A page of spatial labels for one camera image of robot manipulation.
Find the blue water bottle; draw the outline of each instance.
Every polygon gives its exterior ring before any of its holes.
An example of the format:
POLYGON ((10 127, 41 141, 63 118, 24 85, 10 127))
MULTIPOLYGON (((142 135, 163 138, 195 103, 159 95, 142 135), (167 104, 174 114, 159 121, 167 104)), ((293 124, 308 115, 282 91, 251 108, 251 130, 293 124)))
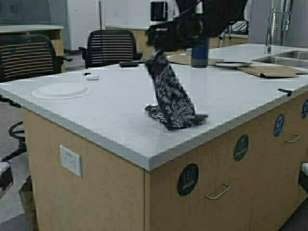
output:
POLYGON ((208 65, 208 45, 209 39, 203 45, 192 48, 192 67, 206 68, 208 65))

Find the drawer handle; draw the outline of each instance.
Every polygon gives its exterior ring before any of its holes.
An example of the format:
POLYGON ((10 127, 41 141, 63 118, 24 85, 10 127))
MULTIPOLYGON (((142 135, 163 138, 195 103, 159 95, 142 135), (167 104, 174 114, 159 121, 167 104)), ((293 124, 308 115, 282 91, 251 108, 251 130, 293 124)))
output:
POLYGON ((222 191, 220 194, 218 194, 215 197, 211 197, 211 196, 207 196, 207 195, 205 197, 209 200, 217 200, 218 198, 220 198, 224 193, 226 193, 231 188, 231 186, 229 186, 227 184, 223 184, 223 185, 226 186, 227 188, 224 191, 222 191))
POLYGON ((295 136, 295 139, 292 141, 285 141, 286 143, 294 143, 295 141, 297 141, 300 138, 300 135, 297 134, 293 134, 293 136, 295 136))

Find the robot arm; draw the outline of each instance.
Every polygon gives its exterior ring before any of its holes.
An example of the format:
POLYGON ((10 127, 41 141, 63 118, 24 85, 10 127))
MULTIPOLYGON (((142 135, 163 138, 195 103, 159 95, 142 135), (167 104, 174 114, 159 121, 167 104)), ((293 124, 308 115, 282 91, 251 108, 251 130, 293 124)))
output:
POLYGON ((206 38, 218 37, 239 19, 247 0, 176 0, 179 16, 171 22, 151 26, 148 45, 157 50, 177 51, 201 45, 206 38), (203 3, 203 14, 196 6, 203 3))

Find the mesh chair back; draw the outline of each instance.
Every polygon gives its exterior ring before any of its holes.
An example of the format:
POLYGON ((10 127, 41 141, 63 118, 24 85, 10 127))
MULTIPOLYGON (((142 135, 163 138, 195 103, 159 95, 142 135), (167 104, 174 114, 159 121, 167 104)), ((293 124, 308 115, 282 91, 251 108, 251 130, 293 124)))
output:
POLYGON ((44 35, 0 37, 0 82, 60 72, 61 65, 55 60, 55 51, 48 37, 44 35))
POLYGON ((127 30, 97 30, 89 35, 87 67, 132 61, 136 50, 133 33, 127 30))

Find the gray floor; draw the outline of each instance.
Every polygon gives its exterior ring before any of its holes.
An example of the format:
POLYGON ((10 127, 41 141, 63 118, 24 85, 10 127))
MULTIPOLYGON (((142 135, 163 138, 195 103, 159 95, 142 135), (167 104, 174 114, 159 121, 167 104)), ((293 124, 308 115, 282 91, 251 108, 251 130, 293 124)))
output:
MULTIPOLYGON (((0 159, 15 151, 18 146, 18 141, 8 135, 8 128, 21 121, 20 109, 9 106, 7 103, 0 102, 0 159)), ((16 219, 23 217, 23 208, 20 203, 18 191, 24 184, 27 176, 29 176, 28 158, 24 153, 16 157, 12 162, 12 170, 14 175, 14 185, 0 200, 0 231, 26 231, 27 223, 25 219, 16 219)))
MULTIPOLYGON (((81 55, 73 55, 73 62, 65 63, 67 71, 84 69, 81 55)), ((14 151, 18 142, 8 136, 8 128, 22 120, 20 109, 0 102, 0 159, 14 151)), ((0 200, 0 231, 28 231, 18 191, 29 176, 28 158, 24 153, 12 161, 14 183, 0 200)), ((281 231, 308 231, 308 201, 305 201, 281 231)))

